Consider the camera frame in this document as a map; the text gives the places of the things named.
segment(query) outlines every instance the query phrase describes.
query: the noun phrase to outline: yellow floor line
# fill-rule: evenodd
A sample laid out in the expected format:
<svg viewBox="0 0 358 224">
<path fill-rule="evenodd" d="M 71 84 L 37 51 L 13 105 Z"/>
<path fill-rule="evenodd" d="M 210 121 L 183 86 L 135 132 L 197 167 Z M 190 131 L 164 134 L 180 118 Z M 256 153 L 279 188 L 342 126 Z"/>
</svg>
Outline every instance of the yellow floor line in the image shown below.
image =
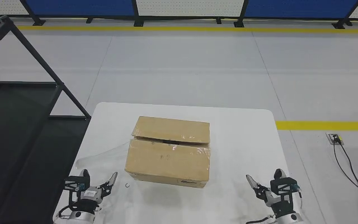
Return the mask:
<svg viewBox="0 0 358 224">
<path fill-rule="evenodd" d="M 318 34 L 358 34 L 358 29 L 296 29 L 296 28 L 257 28 L 257 27 L 169 27 L 169 26 L 18 26 L 20 30 L 54 31 L 204 31 L 204 32 L 302 32 Z"/>
<path fill-rule="evenodd" d="M 277 130 L 358 130 L 358 122 L 276 121 Z"/>
</svg>

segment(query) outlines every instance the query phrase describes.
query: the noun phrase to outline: floor outlet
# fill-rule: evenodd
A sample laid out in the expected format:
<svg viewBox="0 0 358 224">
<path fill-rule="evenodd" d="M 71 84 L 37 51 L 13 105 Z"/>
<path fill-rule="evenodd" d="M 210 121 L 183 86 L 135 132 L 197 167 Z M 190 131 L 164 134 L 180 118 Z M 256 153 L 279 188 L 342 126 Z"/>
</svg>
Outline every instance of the floor outlet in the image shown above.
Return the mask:
<svg viewBox="0 0 358 224">
<path fill-rule="evenodd" d="M 344 145 L 344 142 L 343 142 L 343 140 L 342 140 L 342 137 L 339 135 L 339 134 L 337 134 L 337 133 L 326 133 L 326 136 L 327 136 L 327 138 L 328 138 L 328 141 L 329 141 L 329 143 L 331 144 L 331 145 L 333 145 L 333 140 L 334 140 L 334 135 L 338 135 L 338 137 L 340 138 L 340 140 L 341 140 L 341 142 L 342 142 L 342 145 Z"/>
</svg>

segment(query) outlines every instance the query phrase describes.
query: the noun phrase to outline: gray floor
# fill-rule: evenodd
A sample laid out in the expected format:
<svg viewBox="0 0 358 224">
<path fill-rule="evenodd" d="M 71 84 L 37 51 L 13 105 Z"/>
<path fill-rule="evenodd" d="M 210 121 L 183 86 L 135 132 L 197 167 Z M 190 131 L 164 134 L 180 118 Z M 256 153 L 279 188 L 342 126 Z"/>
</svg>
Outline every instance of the gray floor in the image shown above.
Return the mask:
<svg viewBox="0 0 358 224">
<path fill-rule="evenodd" d="M 132 25 L 116 21 L 97 21 L 94 25 L 117 23 Z M 63 20 L 46 22 L 48 26 L 62 24 Z M 83 26 L 84 21 L 70 24 Z M 203 25 L 195 21 L 188 24 Z M 330 28 L 327 23 L 273 24 Z M 246 27 L 258 26 L 272 24 L 246 24 Z M 276 120 L 358 120 L 358 35 L 23 33 L 90 114 L 99 102 L 107 101 L 269 109 Z M 51 81 L 14 36 L 7 35 L 1 40 L 0 52 L 1 81 Z M 61 96 L 53 114 L 80 115 L 81 112 L 66 96 Z M 279 131 L 291 176 L 303 189 L 303 210 L 311 223 L 356 223 L 357 188 L 337 166 L 325 132 Z M 358 133 L 340 134 L 358 170 Z M 338 157 L 348 170 L 343 153 L 339 152 Z"/>
</svg>

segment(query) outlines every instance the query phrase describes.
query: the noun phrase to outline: metal rack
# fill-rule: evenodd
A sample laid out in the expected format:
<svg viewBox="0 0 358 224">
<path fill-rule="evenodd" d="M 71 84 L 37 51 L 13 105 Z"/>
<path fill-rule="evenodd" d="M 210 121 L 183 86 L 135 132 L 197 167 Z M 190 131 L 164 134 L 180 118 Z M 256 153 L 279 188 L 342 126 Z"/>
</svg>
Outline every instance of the metal rack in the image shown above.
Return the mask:
<svg viewBox="0 0 358 224">
<path fill-rule="evenodd" d="M 54 82 L 0 82 L 0 220 L 52 223 L 91 116 L 14 23 L 0 17 L 0 40 L 9 32 Z M 84 116 L 50 115 L 62 91 Z"/>
</svg>

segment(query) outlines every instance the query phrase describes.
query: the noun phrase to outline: white backdrop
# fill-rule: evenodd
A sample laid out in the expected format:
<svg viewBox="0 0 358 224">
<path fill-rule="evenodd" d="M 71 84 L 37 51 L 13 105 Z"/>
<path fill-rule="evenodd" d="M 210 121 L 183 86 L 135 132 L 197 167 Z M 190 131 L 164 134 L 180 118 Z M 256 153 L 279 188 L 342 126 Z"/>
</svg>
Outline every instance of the white backdrop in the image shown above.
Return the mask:
<svg viewBox="0 0 358 224">
<path fill-rule="evenodd" d="M 137 0 L 140 16 L 239 16 L 244 0 Z"/>
<path fill-rule="evenodd" d="M 0 15 L 28 15 L 19 0 L 0 0 Z"/>
<path fill-rule="evenodd" d="M 354 10 L 354 12 L 351 14 L 350 18 L 358 18 L 358 7 Z"/>
</svg>

